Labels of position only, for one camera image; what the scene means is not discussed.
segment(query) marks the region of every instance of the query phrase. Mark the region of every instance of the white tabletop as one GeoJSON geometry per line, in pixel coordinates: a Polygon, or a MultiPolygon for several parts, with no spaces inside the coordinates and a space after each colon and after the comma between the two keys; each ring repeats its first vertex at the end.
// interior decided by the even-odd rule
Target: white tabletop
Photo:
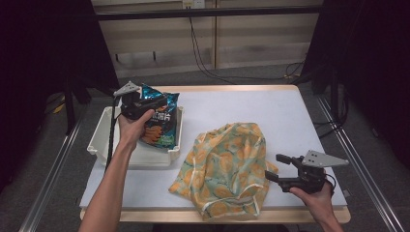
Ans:
{"type": "MultiPolygon", "coordinates": [[[[252,122],[259,125],[267,142],[266,159],[278,166],[280,177],[296,177],[297,169],[275,160],[276,154],[290,157],[304,156],[308,150],[324,152],[310,120],[302,96],[295,86],[277,86],[268,90],[249,87],[248,91],[202,90],[181,92],[178,104],[183,106],[184,123],[181,156],[167,167],[135,167],[126,178],[123,207],[139,210],[194,209],[185,198],[168,192],[181,165],[202,132],[218,129],[225,124],[252,122]]],[[[104,167],[97,160],[87,188],[80,202],[86,208],[103,177],[104,167]]],[[[327,173],[335,176],[332,168],[327,173]]],[[[346,206],[339,187],[333,197],[334,206],[346,206]]],[[[291,193],[283,193],[276,183],[271,183],[263,209],[305,207],[291,193]]]]}

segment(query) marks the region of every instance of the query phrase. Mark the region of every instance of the white plastic tray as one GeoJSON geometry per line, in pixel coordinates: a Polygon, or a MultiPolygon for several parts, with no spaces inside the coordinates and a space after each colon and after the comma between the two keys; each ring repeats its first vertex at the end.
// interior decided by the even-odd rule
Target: white plastic tray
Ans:
{"type": "MultiPolygon", "coordinates": [[[[106,165],[108,154],[109,128],[111,124],[112,107],[106,107],[102,117],[94,131],[93,137],[87,147],[91,155],[96,155],[102,165],[106,165]]],[[[120,107],[115,108],[115,117],[121,112],[120,107]]],[[[184,108],[179,106],[177,110],[176,146],[173,149],[161,149],[138,141],[136,149],[132,152],[129,167],[133,166],[169,166],[171,162],[180,156],[180,144],[183,125],[184,108]]],[[[118,144],[120,137],[118,123],[115,124],[113,148],[118,144]]]]}

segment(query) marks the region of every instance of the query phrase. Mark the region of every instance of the chip bag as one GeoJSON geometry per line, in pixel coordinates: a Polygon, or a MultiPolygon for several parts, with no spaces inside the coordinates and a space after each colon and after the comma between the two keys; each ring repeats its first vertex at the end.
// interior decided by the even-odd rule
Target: chip bag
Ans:
{"type": "Polygon", "coordinates": [[[161,95],[167,97],[167,105],[156,109],[153,117],[145,123],[145,132],[141,140],[154,147],[173,149],[176,144],[179,93],[162,93],[146,84],[142,84],[141,88],[142,100],[161,95]]]}

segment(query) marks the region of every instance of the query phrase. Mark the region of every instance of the orange patterned cloth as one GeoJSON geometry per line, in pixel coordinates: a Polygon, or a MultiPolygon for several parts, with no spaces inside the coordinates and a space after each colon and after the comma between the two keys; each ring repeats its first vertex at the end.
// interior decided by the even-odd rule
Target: orange patterned cloth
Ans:
{"type": "Polygon", "coordinates": [[[190,199],[204,220],[257,217],[269,189],[266,141],[254,123],[228,124],[199,134],[169,188],[190,199]]]}

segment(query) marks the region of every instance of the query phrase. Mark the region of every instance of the aluminum rail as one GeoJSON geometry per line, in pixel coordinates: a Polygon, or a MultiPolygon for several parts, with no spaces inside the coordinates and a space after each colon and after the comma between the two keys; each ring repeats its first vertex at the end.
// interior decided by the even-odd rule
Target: aluminum rail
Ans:
{"type": "Polygon", "coordinates": [[[82,119],[84,117],[85,111],[88,105],[83,105],[80,108],[79,118],[74,125],[70,134],[66,135],[64,142],[58,152],[58,155],[51,166],[48,176],[46,177],[42,189],[37,195],[36,200],[30,208],[26,218],[20,226],[19,232],[32,232],[36,231],[37,226],[39,225],[40,219],[43,216],[45,207],[48,203],[48,200],[51,196],[52,190],[57,184],[58,177],[60,176],[61,170],[64,163],[66,162],[67,156],[69,155],[70,149],[75,142],[75,138],[78,134],[82,119]]]}
{"type": "Polygon", "coordinates": [[[147,12],[106,12],[90,15],[76,15],[70,18],[80,20],[129,20],[150,18],[173,18],[173,17],[205,17],[205,16],[239,16],[239,15],[296,15],[335,13],[347,10],[346,6],[289,6],[289,7],[266,7],[266,8],[212,8],[212,9],[189,9],[167,10],[147,12]]]}
{"type": "MultiPolygon", "coordinates": [[[[318,97],[319,104],[325,113],[326,118],[329,122],[334,122],[334,117],[332,115],[331,108],[329,103],[323,96],[318,97]]],[[[374,206],[379,212],[382,219],[385,221],[389,231],[391,232],[404,232],[404,228],[401,225],[395,210],[392,205],[386,199],[380,188],[376,185],[370,173],[368,172],[365,164],[363,163],[360,155],[356,151],[349,137],[343,130],[343,128],[337,129],[337,124],[331,123],[332,128],[335,130],[338,141],[344,149],[350,163],[356,170],[359,178],[362,181],[362,184],[365,186],[365,189],[373,201],[374,206]]]]}

